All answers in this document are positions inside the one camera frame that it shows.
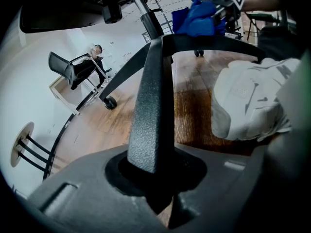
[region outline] textured plastic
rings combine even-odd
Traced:
[[[121,7],[117,3],[112,3],[103,7],[103,17],[105,23],[112,24],[122,19]]]
[[[176,151],[184,153],[185,166],[186,155],[190,155],[204,163],[207,173],[195,187],[188,187],[175,194],[176,205],[171,222],[173,231],[207,232],[219,227],[223,232],[229,231],[256,184],[264,148],[255,150],[251,157],[247,157],[199,150],[180,144],[175,146]],[[59,213],[50,219],[76,232],[170,231],[158,220],[145,196],[120,191],[106,178],[108,162],[124,154],[127,149],[128,146],[120,146],[74,161],[45,180],[29,197],[29,201],[41,211],[57,204],[59,208],[55,210]],[[230,168],[226,165],[227,162],[243,168]],[[66,201],[55,202],[58,191],[67,183],[76,186],[76,191]],[[189,216],[180,217],[185,212]]]
[[[164,175],[174,144],[173,80],[170,57],[187,50],[224,50],[262,59],[264,52],[224,36],[171,34],[152,40],[141,78],[127,159],[136,167]]]

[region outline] shoe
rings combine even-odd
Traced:
[[[109,81],[112,80],[112,78],[105,79],[104,82],[101,84],[101,88],[106,87],[106,85],[108,85]]]
[[[224,68],[212,93],[212,133],[227,140],[263,140],[291,129],[276,97],[293,73],[298,59],[261,64],[233,61]]]

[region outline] wheel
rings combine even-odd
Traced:
[[[109,98],[104,99],[104,103],[105,103],[105,106],[106,106],[106,108],[108,110],[113,110],[118,105],[116,100],[112,96],[110,96]]]

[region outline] chair leg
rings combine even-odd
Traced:
[[[99,68],[99,66],[97,65],[97,63],[95,62],[95,60],[93,60],[93,58],[91,58],[91,60],[93,61],[93,63],[95,64],[96,68],[101,72],[101,74],[108,80],[108,77],[106,76],[106,74],[103,72],[103,70],[101,70]]]
[[[248,29],[248,35],[247,35],[247,41],[248,41],[249,35],[250,35],[250,33],[251,33],[251,27],[252,27],[252,20],[251,20],[251,22],[249,23],[249,29]]]
[[[129,61],[121,68],[121,70],[113,77],[107,86],[102,89],[100,99],[104,99],[113,92],[120,84],[142,69],[145,65],[150,43],[142,47]]]

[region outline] black chair base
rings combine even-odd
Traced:
[[[172,45],[163,46],[164,48],[172,47],[172,49],[176,52],[198,50],[199,53],[199,51],[202,50],[222,50],[252,55],[257,57],[258,61],[261,61],[265,56],[265,53],[259,48],[246,42],[225,36],[215,35],[193,38],[184,34],[171,34],[160,37],[162,37],[163,41],[170,42]],[[104,101],[104,99],[119,85],[144,67],[149,47],[150,43],[142,47],[114,76],[114,78],[104,88],[104,91],[101,92],[100,99],[102,101]]]

